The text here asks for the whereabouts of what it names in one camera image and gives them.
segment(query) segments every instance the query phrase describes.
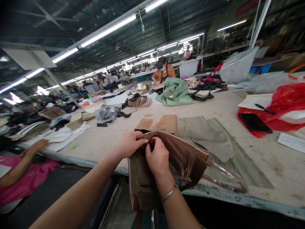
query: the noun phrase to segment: work table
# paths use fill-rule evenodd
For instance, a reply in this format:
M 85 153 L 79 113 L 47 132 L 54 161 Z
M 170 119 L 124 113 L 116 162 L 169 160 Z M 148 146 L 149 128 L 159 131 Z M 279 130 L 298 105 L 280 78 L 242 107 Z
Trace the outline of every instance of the work table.
M 217 118 L 235 138 L 259 169 L 266 175 L 274 189 L 249 186 L 249 195 L 229 193 L 212 188 L 201 179 L 194 189 L 185 194 L 216 198 L 254 208 L 268 209 L 283 214 L 305 218 L 305 154 L 277 142 L 279 132 L 258 139 L 250 134 L 237 119 L 238 105 L 243 99 L 226 91 L 214 93 L 214 98 L 205 102 L 169 107 L 151 104 L 138 110 L 129 118 L 120 117 L 108 127 L 97 127 L 93 118 L 87 121 L 91 127 L 57 153 L 44 153 L 51 158 L 93 167 L 111 152 L 127 131 L 133 131 L 146 114 L 176 114 L 179 118 L 204 116 L 205 119 Z M 128 175 L 127 159 L 123 159 L 116 172 Z

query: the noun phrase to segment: green bag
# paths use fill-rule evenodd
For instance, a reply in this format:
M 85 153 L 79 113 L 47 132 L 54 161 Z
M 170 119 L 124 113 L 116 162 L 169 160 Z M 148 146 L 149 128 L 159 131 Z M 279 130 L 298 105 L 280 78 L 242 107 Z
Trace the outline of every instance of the green bag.
M 164 81 L 163 93 L 156 96 L 158 102 L 167 106 L 180 106 L 193 103 L 187 95 L 188 85 L 182 79 L 168 77 Z

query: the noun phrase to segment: hand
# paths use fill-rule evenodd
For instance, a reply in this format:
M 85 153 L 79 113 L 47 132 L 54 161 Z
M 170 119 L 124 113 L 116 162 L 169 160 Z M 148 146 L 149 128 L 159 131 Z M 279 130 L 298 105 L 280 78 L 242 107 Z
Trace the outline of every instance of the hand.
M 157 179 L 171 174 L 168 162 L 169 152 L 160 138 L 153 137 L 152 139 L 155 140 L 154 150 L 152 152 L 150 145 L 147 144 L 145 155 L 148 167 Z
M 136 137 L 139 137 L 142 134 L 141 131 L 131 131 L 124 134 L 121 142 L 115 148 L 115 151 L 122 159 L 130 157 L 141 145 L 148 142 L 148 139 L 136 140 Z
M 33 156 L 42 148 L 46 147 L 49 144 L 49 140 L 47 139 L 40 139 L 39 141 L 35 142 L 26 152 L 27 156 Z

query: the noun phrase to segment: silver bracelet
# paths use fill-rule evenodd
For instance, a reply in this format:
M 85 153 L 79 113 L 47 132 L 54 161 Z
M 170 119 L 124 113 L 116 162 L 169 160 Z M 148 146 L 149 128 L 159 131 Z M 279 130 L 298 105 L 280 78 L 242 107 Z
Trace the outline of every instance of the silver bracelet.
M 175 189 L 176 189 L 177 187 L 178 187 L 178 184 L 177 184 L 177 182 L 175 182 L 174 188 L 173 188 L 168 194 L 166 194 L 165 197 L 163 197 L 163 198 L 161 199 L 161 203 L 162 203 L 162 204 L 169 198 L 169 196 L 175 191 Z

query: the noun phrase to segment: brown leather bag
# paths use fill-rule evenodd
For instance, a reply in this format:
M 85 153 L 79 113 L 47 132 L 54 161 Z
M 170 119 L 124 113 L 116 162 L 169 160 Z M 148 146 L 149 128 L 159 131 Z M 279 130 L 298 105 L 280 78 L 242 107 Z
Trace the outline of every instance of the brown leather bag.
M 188 177 L 191 181 L 180 187 L 180 191 L 194 187 L 201 178 L 204 178 L 222 188 L 236 193 L 248 193 L 248 186 L 238 175 L 224 167 L 208 160 L 209 155 L 190 143 L 166 132 L 151 131 L 139 136 L 137 139 L 152 137 L 161 138 L 169 151 L 169 162 L 174 166 L 180 176 Z M 146 211 L 157 208 L 161 200 L 154 177 L 149 170 L 145 159 L 145 145 L 141 146 L 130 158 L 129 166 L 129 191 L 132 211 Z M 203 174 L 206 167 L 213 167 L 231 179 L 237 181 L 241 187 L 234 187 L 210 178 Z

